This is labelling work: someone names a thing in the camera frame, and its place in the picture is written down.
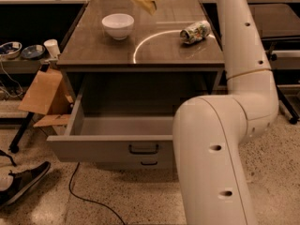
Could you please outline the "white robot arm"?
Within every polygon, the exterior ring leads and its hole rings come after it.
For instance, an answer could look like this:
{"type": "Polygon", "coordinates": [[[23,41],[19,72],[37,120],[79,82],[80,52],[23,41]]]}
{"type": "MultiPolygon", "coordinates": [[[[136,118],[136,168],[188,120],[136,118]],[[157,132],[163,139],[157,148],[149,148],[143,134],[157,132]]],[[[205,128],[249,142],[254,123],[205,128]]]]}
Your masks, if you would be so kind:
{"type": "MultiPolygon", "coordinates": [[[[147,12],[157,0],[133,0],[147,12]]],[[[246,0],[217,0],[228,92],[177,110],[172,143],[187,225],[257,225],[238,147],[278,115],[278,92],[246,0]]]]}

